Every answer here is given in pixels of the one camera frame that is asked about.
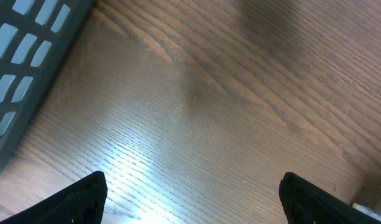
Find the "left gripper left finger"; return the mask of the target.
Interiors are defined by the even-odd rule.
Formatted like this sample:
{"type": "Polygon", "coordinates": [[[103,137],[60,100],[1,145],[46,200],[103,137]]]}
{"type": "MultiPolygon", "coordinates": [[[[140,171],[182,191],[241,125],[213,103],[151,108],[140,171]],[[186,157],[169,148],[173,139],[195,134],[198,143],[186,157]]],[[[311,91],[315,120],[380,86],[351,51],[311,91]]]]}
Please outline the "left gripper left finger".
{"type": "Polygon", "coordinates": [[[101,224],[107,194],[96,171],[0,224],[101,224]]]}

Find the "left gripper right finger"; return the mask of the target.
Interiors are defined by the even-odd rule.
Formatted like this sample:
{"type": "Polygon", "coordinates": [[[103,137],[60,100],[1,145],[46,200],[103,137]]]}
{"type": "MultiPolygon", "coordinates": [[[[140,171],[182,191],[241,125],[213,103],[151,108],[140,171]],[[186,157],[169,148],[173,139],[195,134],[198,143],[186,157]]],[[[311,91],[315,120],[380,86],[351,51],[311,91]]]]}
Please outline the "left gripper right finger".
{"type": "Polygon", "coordinates": [[[293,172],[286,172],[279,197],[289,224],[379,224],[293,172]]]}

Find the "orange tissue pack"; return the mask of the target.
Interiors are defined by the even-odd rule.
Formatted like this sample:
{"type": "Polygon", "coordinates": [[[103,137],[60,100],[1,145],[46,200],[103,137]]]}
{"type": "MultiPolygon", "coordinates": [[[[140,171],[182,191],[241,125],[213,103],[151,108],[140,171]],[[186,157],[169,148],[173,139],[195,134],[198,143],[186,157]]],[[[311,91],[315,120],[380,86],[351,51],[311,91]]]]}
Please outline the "orange tissue pack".
{"type": "Polygon", "coordinates": [[[376,220],[379,220],[381,222],[381,215],[374,212],[372,209],[370,209],[369,207],[365,207],[363,205],[359,205],[358,203],[353,203],[352,204],[352,208],[376,219],[376,220]]]}

